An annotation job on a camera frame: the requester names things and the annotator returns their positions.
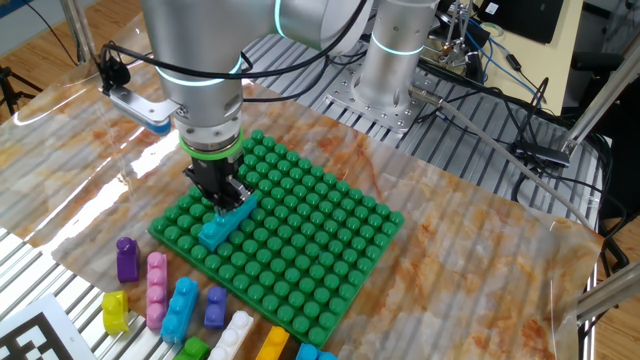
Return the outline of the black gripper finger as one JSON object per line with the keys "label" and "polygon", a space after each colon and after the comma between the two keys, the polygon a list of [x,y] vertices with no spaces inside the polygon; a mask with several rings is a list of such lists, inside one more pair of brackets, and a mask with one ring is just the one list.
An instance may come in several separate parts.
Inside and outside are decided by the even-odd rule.
{"label": "black gripper finger", "polygon": [[183,171],[184,175],[192,182],[193,187],[197,190],[200,196],[200,200],[203,205],[207,208],[210,208],[215,213],[220,214],[220,208],[209,198],[210,193],[205,190],[198,182],[195,177],[195,172],[192,167],[187,167]]}
{"label": "black gripper finger", "polygon": [[253,189],[241,181],[225,181],[222,185],[222,215],[226,216],[243,205]]}

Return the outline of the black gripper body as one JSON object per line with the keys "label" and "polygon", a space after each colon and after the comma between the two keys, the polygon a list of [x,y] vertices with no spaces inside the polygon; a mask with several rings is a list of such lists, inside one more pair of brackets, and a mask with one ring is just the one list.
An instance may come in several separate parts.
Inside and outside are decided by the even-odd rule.
{"label": "black gripper body", "polygon": [[236,168],[225,159],[204,160],[192,157],[197,182],[207,190],[212,201],[222,201],[222,185],[234,177]]}

